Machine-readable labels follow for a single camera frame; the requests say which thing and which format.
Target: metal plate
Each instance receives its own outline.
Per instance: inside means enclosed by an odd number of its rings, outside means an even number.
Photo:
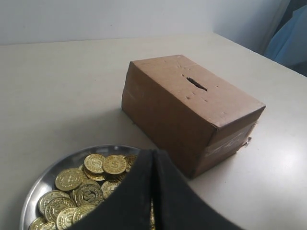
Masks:
[[[94,146],[78,151],[55,162],[41,174],[29,191],[22,209],[19,230],[28,230],[32,221],[41,216],[37,210],[37,202],[43,194],[55,190],[55,178],[62,170],[79,167],[84,163],[85,157],[93,153],[107,157],[109,155],[137,155],[139,151],[140,149],[122,145]]]

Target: cardboard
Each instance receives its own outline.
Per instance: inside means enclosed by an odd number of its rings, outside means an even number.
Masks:
[[[236,153],[265,105],[183,55],[132,61],[123,111],[190,178]]]

